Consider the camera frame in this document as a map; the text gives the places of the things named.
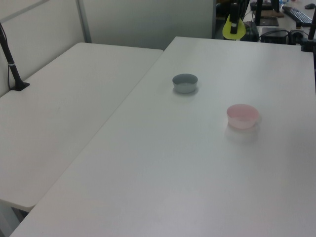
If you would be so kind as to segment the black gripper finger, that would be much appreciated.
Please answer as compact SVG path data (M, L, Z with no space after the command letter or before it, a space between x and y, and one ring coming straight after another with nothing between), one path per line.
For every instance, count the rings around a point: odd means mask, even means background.
M231 22L231 34L237 34L238 22L239 22L239 4L232 3L230 7L230 22Z

